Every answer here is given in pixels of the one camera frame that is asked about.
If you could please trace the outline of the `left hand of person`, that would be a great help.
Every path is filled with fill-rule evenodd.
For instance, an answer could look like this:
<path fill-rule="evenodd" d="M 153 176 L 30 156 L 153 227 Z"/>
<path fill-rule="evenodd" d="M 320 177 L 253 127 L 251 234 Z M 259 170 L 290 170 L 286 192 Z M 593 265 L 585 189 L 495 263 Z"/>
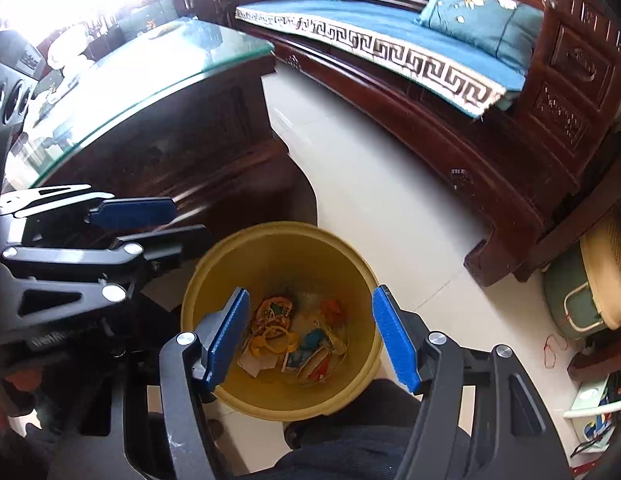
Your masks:
<path fill-rule="evenodd" d="M 15 432 L 25 437 L 29 426 L 41 430 L 36 394 L 42 383 L 41 366 L 22 368 L 0 378 L 0 436 Z"/>

